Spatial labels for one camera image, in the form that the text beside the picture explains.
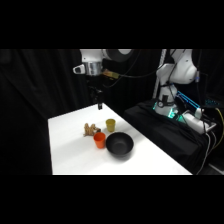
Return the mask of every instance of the small toy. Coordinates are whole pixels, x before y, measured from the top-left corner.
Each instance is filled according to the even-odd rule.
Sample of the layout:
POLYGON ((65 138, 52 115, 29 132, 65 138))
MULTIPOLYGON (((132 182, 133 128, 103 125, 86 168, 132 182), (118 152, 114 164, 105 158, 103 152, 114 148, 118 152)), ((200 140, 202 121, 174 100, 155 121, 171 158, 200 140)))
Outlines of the small toy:
POLYGON ((94 136, 97 132, 101 132, 101 129, 97 128, 95 124, 92 124, 91 127, 89 127, 88 124, 85 124, 85 134, 84 137, 86 136, 94 136))

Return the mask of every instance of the white table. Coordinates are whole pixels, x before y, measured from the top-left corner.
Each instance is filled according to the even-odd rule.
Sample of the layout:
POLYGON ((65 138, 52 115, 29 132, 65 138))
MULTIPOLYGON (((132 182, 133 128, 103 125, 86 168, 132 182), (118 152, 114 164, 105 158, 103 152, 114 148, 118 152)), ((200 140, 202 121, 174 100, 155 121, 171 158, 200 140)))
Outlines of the white table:
POLYGON ((106 105, 100 111, 94 105, 48 123, 54 175, 191 175, 106 105), (83 137, 85 123, 96 124, 109 136, 107 119, 115 119, 116 131, 133 138, 129 158, 114 158, 106 148, 97 149, 93 137, 83 137))

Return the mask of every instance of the wire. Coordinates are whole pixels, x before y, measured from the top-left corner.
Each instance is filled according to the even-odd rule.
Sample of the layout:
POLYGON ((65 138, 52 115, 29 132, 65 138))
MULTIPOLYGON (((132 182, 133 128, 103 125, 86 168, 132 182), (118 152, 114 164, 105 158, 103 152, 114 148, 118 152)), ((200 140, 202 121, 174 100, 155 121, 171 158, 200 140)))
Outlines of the wire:
POLYGON ((221 111, 220 111, 218 108, 216 108, 216 110, 219 112, 219 114, 220 114, 220 116, 221 116, 221 119, 222 119, 223 133, 222 133, 222 138, 220 139, 219 143, 213 148, 213 150, 216 149, 216 148, 221 144, 221 142, 222 142, 222 140, 223 140, 223 138, 224 138, 224 119, 223 119, 223 116, 222 116, 221 111))
MULTIPOLYGON (((176 52, 176 50, 177 49, 175 49, 173 52, 172 52, 172 54, 170 55, 170 57, 168 58, 168 59, 170 59, 172 56, 173 56, 173 54, 176 52)), ((142 76, 128 76, 128 75, 120 75, 121 77, 124 77, 124 78, 130 78, 130 79, 141 79, 141 78, 145 78, 145 77, 148 77, 148 76, 150 76, 150 75, 153 75, 153 74, 155 74, 155 72, 157 72, 159 69, 161 69, 164 65, 165 65, 165 63, 166 62, 164 62, 159 68, 157 68, 155 71, 153 71, 153 72, 151 72, 151 73, 149 73, 149 74, 147 74, 147 75, 142 75, 142 76)))
MULTIPOLYGON (((138 56, 136 57, 134 63, 132 64, 132 66, 129 68, 129 70, 128 70, 124 75, 128 74, 128 73, 131 71, 131 69, 134 67, 134 65, 136 64, 136 62, 137 62, 137 60, 138 60, 138 58, 139 58, 139 56, 140 56, 141 51, 142 51, 142 50, 139 51, 138 56)), ((123 77, 121 76, 121 78, 118 79, 118 80, 117 80, 113 85, 111 85, 111 86, 106 86, 106 85, 103 85, 103 86, 104 86, 105 88, 111 88, 111 87, 115 86, 115 85, 116 85, 122 78, 123 78, 123 77)))
MULTIPOLYGON (((177 50, 177 49, 175 49, 175 50, 172 52, 172 54, 170 55, 170 57, 169 57, 168 59, 170 59, 170 58, 173 56, 173 54, 176 52, 176 50, 177 50)), ((124 75, 119 75, 119 76, 121 77, 120 79, 118 79, 118 80, 117 80, 113 85, 111 85, 111 86, 105 86, 105 85, 103 85, 103 86, 104 86, 105 88, 111 88, 111 87, 115 86, 115 85, 116 85, 122 78, 139 79, 139 78, 145 78, 145 77, 148 77, 148 76, 150 76, 150 75, 155 74, 155 72, 157 72, 159 69, 161 69, 161 68, 165 65, 166 61, 168 60, 168 59, 165 60, 164 63, 163 63, 163 65, 161 65, 161 66, 160 66, 159 68, 157 68, 155 71, 153 71, 153 72, 151 72, 151 73, 149 73, 149 74, 147 74, 147 75, 143 75, 143 76, 128 76, 128 75, 126 75, 126 74, 128 74, 128 73, 130 72, 130 70, 132 69, 132 67, 135 65, 135 63, 136 63, 136 61, 137 61, 139 55, 137 56, 135 62, 134 62, 133 65, 131 66, 131 68, 130 68, 124 75)))
POLYGON ((209 151, 209 149, 210 149, 210 145, 211 145, 211 137, 206 133, 206 135, 207 135, 207 137, 208 137, 208 139, 209 139, 209 141, 208 141, 208 148, 207 148, 207 151, 206 151, 206 154, 205 154, 205 159, 204 159, 204 162, 203 162, 203 164, 202 164, 202 167, 201 167, 201 169, 198 171, 198 173, 196 174, 196 175, 198 175, 201 171, 202 171, 202 169, 204 168, 204 165, 205 165, 205 162, 206 162, 206 159, 207 159, 207 156, 208 156, 208 151, 209 151))
POLYGON ((217 143, 217 138, 216 138, 216 136, 215 136, 214 132, 213 132, 213 131, 211 131, 211 133, 212 133, 212 134, 213 134, 213 136, 214 136, 215 142, 214 142, 214 144, 213 144, 213 146, 212 146, 212 149, 211 149, 211 150, 210 150, 210 152, 208 153, 208 156, 211 154, 212 150, 215 148, 215 145, 216 145, 216 143, 217 143))
MULTIPOLYGON (((200 96, 200 91, 199 91, 199 85, 198 85, 198 82, 197 82, 196 84, 197 84, 197 92, 198 92, 199 106, 200 106, 200 108, 201 108, 201 106, 202 106, 202 102, 201 102, 201 96, 200 96)), ((202 118, 203 118, 204 112, 203 112, 202 108, 201 108, 201 114, 202 114, 202 118)), ((202 119, 202 121, 203 121, 203 125, 204 125, 204 132, 207 133, 207 131, 206 131, 206 129, 205 129, 205 122, 204 122, 203 119, 202 119)))

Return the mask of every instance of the green light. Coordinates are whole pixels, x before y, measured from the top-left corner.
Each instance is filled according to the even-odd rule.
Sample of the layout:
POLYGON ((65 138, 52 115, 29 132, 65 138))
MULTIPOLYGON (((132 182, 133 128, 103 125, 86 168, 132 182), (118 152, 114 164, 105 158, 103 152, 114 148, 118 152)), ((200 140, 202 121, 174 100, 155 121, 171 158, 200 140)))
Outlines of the green light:
POLYGON ((153 107, 153 110, 155 110, 155 109, 156 109, 156 105, 157 105, 157 103, 155 103, 155 105, 154 105, 154 107, 153 107))
POLYGON ((168 115, 169 118, 174 118, 175 117, 175 113, 173 112, 173 108, 170 110, 170 113, 168 115))

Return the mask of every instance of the bowl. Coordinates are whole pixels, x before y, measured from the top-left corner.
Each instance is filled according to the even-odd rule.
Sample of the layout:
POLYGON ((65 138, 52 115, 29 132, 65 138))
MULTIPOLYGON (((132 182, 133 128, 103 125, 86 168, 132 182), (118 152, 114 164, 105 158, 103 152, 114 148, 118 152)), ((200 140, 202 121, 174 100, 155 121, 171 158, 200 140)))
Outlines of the bowl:
POLYGON ((132 151, 134 141, 129 135, 123 132, 115 132, 107 138, 106 147, 111 154, 122 157, 132 151))

